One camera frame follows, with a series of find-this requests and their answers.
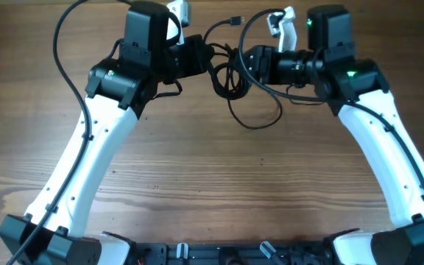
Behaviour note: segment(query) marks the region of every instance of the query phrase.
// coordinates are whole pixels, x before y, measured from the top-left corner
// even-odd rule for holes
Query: cable plug
[[[232,26],[239,26],[244,24],[244,17],[236,16],[230,18],[230,25]]]

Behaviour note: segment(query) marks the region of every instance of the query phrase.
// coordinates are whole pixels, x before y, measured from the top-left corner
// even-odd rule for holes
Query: wooden surface
[[[352,13],[358,57],[378,62],[400,115],[424,157],[424,1],[340,1]],[[293,1],[306,48],[305,12],[326,1]],[[288,1],[198,1],[187,35],[232,15],[250,18]],[[73,132],[79,106],[52,58],[52,35],[66,5],[0,6],[0,224],[22,214],[49,179]],[[127,6],[85,4],[60,36],[60,59],[84,93],[88,71],[123,36]],[[211,40],[238,44],[241,27]],[[247,47],[276,44],[264,21]],[[384,196],[357,143],[327,106],[290,105],[281,121],[250,131],[203,74],[184,93],[150,102],[114,157],[91,209],[89,233],[135,241],[230,242],[318,239],[361,227],[390,228]],[[160,85],[161,91],[173,90]],[[312,95],[313,88],[301,93]],[[276,115],[253,88],[233,102],[248,124]],[[0,240],[0,264],[9,253]]]

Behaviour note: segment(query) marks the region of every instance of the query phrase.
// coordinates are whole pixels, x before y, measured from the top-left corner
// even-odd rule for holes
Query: cable connector
[[[244,24],[244,17],[236,16],[230,18],[230,25],[232,26],[239,26]]]

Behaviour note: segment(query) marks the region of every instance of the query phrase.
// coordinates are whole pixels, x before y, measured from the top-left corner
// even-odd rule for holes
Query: robotic arm
[[[373,61],[354,58],[350,16],[343,6],[321,6],[308,11],[310,51],[294,51],[294,17],[291,7],[284,13],[272,13],[268,17],[269,29],[273,36],[280,37],[279,47],[255,46],[243,54],[245,67],[240,66],[238,57],[233,65],[240,75],[249,74],[262,84],[315,85],[316,94],[327,99],[332,113],[362,148],[381,185],[396,229],[380,233],[342,232],[318,244],[234,245],[237,253],[249,265],[262,264],[268,258],[278,265],[424,264],[424,181],[420,181],[405,149],[391,132],[398,132],[423,178],[424,162],[403,127],[389,84]],[[107,232],[85,237],[97,188],[145,104],[155,98],[158,83],[177,83],[179,78],[206,72],[214,50],[201,35],[183,37],[181,27],[188,26],[190,19],[190,7],[183,0],[168,7],[144,1],[131,4],[119,59],[104,59],[89,74],[85,103],[93,129],[87,151],[55,210],[19,263],[228,265],[220,258],[219,249],[225,249],[223,246],[137,244]],[[341,102],[357,102],[382,116],[392,127],[361,108]],[[24,217],[8,215],[1,224],[0,236],[11,253],[25,242],[50,208],[82,144],[84,122],[81,115],[52,176]]]

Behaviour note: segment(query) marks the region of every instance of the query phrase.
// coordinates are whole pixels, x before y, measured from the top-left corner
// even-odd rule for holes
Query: tabletop
[[[40,192],[80,116],[52,57],[54,27],[66,2],[0,1],[0,224],[8,213],[23,214]],[[305,12],[329,3],[193,1],[192,25],[184,32],[204,34],[230,16],[249,19],[293,4],[297,48],[306,49]],[[351,12],[357,57],[378,63],[424,157],[424,1],[339,3]],[[83,4],[62,26],[60,60],[82,95],[89,69],[123,36],[126,11],[125,4]],[[241,31],[221,26],[209,38],[235,47]],[[260,19],[245,48],[277,43]],[[148,103],[116,153],[93,201],[88,233],[219,243],[321,239],[354,227],[392,227],[361,149],[327,105],[281,99],[284,114],[277,124],[247,130],[215,94],[208,74],[180,82],[180,96]],[[174,89],[159,85],[160,92]],[[314,95],[312,87],[295,93]],[[278,114],[273,99],[256,87],[232,105],[250,125]],[[9,257],[0,239],[0,264]]]

